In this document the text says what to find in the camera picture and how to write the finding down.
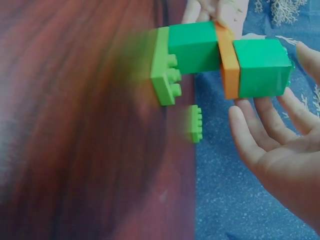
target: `blue tablecloth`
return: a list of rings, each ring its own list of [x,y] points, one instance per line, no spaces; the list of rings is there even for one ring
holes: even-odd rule
[[[308,0],[293,24],[273,21],[271,3],[263,0],[256,12],[250,0],[244,24],[245,38],[278,38],[288,49],[296,68],[291,89],[310,111],[320,113],[320,91],[297,61],[297,41],[320,51],[320,1]],[[196,76],[196,103],[203,112],[204,139],[196,147],[197,240],[313,240],[314,231],[285,209],[258,182],[240,160],[232,140],[228,108],[219,72]],[[293,128],[276,99],[285,123]]]

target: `block structure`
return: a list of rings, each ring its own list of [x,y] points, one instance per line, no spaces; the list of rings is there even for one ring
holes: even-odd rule
[[[168,54],[169,27],[157,29],[156,43],[151,67],[151,80],[162,106],[174,105],[175,98],[182,95],[181,73],[177,67],[177,57]]]
[[[197,105],[190,106],[190,126],[189,132],[193,143],[199,143],[203,138],[202,111]]]
[[[215,23],[218,46],[221,56],[221,76],[224,97],[227,100],[239,97],[240,66],[233,45],[233,35],[228,29]]]
[[[168,51],[176,55],[181,74],[220,68],[218,37],[212,21],[170,26]]]
[[[281,96],[294,68],[278,39],[235,40],[240,66],[239,98]]]

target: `hand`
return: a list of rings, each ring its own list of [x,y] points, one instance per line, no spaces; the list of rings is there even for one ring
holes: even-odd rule
[[[240,39],[248,12],[249,0],[188,0],[182,23],[217,20]]]
[[[298,59],[320,85],[320,52],[303,43]],[[287,88],[277,98],[302,136],[283,123],[270,98],[246,99],[229,109],[233,139],[241,159],[265,189],[320,234],[320,119]]]

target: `red wooden surface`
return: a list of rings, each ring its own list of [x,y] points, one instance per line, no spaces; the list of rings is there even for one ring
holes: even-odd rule
[[[115,46],[154,27],[154,4],[0,1],[0,239],[194,238],[195,149],[173,124],[192,80],[166,112],[115,75]],[[168,1],[171,24],[184,7]]]

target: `light green building block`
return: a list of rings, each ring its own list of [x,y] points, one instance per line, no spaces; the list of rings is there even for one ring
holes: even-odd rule
[[[175,67],[177,58],[168,54],[169,27],[157,29],[156,44],[151,67],[151,80],[162,106],[174,105],[175,98],[181,96],[181,73]]]
[[[189,132],[194,143],[199,143],[203,138],[202,129],[202,111],[197,105],[190,106],[191,124],[189,125]]]
[[[283,95],[294,69],[278,39],[235,40],[240,65],[239,98]]]
[[[168,50],[176,55],[181,74],[220,69],[218,37],[212,21],[170,26]]]

